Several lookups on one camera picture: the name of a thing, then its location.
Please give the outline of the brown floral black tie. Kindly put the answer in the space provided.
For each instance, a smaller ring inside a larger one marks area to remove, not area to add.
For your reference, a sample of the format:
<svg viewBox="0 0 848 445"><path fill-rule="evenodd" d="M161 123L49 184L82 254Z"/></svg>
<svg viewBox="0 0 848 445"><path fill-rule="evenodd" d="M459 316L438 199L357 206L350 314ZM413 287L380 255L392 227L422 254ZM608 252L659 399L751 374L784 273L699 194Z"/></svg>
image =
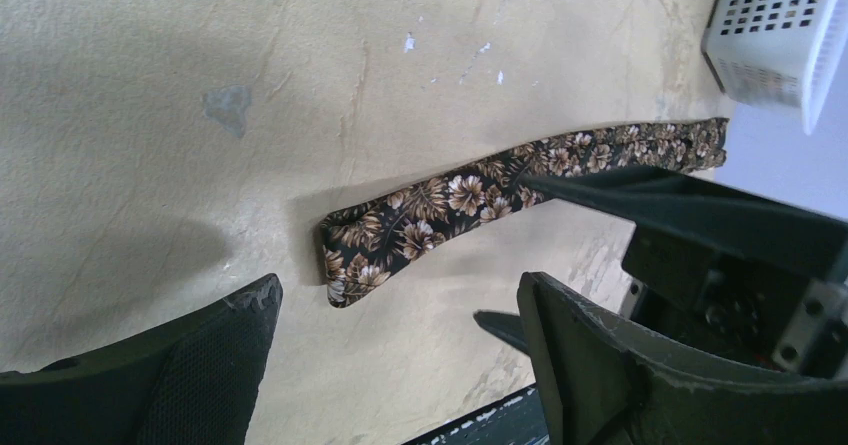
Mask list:
<svg viewBox="0 0 848 445"><path fill-rule="evenodd" d="M689 173L724 164L726 117L642 122L527 142L362 204L319 224L327 299L344 308L448 240L548 201L525 176L580 177L636 165Z"/></svg>

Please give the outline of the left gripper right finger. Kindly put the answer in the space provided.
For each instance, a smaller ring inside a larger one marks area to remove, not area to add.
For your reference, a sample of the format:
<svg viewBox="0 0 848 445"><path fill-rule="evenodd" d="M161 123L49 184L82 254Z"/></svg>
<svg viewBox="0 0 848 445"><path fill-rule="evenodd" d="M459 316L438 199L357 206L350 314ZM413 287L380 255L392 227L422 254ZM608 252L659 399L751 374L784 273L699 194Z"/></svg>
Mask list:
<svg viewBox="0 0 848 445"><path fill-rule="evenodd" d="M517 303L554 444L843 444L847 385L750 366L625 319L544 272Z"/></svg>

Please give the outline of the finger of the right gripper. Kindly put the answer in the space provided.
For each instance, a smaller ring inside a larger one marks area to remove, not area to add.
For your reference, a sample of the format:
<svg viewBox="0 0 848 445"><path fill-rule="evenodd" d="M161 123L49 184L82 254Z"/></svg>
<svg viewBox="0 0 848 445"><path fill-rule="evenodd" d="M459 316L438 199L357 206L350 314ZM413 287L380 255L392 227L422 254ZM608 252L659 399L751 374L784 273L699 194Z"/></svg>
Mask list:
<svg viewBox="0 0 848 445"><path fill-rule="evenodd" d="M473 313L476 324L484 331L505 344L529 356L529 347L519 315L492 310L477 310Z"/></svg>

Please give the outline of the white plastic basket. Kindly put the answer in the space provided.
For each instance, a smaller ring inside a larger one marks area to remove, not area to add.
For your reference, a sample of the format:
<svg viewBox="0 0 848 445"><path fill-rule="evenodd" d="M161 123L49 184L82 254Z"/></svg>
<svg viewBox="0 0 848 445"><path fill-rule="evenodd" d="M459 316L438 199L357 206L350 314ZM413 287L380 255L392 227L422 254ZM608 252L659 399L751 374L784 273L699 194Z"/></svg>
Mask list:
<svg viewBox="0 0 848 445"><path fill-rule="evenodd" d="M715 0L702 51L732 100L817 126L847 43L847 0Z"/></svg>

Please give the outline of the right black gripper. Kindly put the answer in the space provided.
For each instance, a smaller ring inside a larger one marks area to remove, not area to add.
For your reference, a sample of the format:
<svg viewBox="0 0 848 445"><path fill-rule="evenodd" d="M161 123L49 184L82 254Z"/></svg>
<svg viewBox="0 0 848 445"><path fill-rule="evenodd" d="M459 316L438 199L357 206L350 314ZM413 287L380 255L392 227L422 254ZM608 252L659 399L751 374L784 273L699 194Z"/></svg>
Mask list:
<svg viewBox="0 0 848 445"><path fill-rule="evenodd" d="M820 281L847 277L846 222L646 165L519 182L640 225L623 317L729 360L846 378L847 287Z"/></svg>

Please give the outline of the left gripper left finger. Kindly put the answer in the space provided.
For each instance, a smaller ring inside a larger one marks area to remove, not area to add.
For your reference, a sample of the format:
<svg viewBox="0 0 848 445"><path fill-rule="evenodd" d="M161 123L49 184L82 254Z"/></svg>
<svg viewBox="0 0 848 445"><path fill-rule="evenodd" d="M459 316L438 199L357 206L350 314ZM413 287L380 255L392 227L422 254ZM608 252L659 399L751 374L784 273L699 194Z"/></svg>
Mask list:
<svg viewBox="0 0 848 445"><path fill-rule="evenodd" d="M244 443L282 298L267 274L111 345L2 373L2 443Z"/></svg>

